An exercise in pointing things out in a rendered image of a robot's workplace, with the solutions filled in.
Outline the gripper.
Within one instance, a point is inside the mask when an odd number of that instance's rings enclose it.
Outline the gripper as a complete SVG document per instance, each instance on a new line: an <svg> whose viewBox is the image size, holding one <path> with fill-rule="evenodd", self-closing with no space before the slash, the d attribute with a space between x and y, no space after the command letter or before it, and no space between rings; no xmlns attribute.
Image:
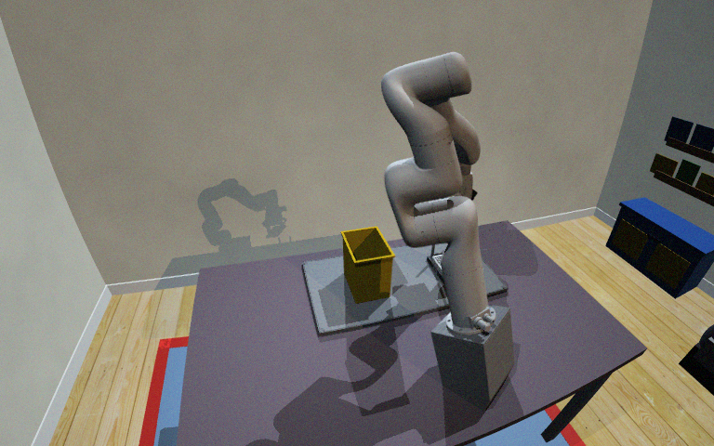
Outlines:
<svg viewBox="0 0 714 446"><path fill-rule="evenodd" d="M477 195L477 191L472 188L473 187L472 173L470 172L470 174L462 176L462 180L463 180L463 183L462 183L461 190L458 193L456 193L452 196L449 196L449 197L465 196L465 197L472 199L472 201L473 201L474 197ZM446 197L446 198L449 198L449 197Z"/></svg>

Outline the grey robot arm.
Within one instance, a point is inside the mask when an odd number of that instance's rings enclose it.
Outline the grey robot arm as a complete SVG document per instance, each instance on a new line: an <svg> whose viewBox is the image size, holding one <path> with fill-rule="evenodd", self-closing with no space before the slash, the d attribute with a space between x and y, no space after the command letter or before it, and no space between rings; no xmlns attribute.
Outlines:
<svg viewBox="0 0 714 446"><path fill-rule="evenodd" d="M450 52L395 68L381 81L414 155L385 171L390 206L409 247L448 243L441 258L451 312L446 326L457 335L488 332L496 321L487 301L476 206L467 197L449 197L481 153L475 128L450 99L470 93L470 78L464 57Z"/></svg>

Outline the yellow box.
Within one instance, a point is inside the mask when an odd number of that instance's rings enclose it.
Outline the yellow box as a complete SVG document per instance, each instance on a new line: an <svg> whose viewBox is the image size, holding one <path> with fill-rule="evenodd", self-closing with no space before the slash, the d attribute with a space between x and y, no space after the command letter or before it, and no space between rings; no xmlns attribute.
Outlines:
<svg viewBox="0 0 714 446"><path fill-rule="evenodd" d="M390 297L395 254L379 228L345 230L341 235L344 274L355 303Z"/></svg>

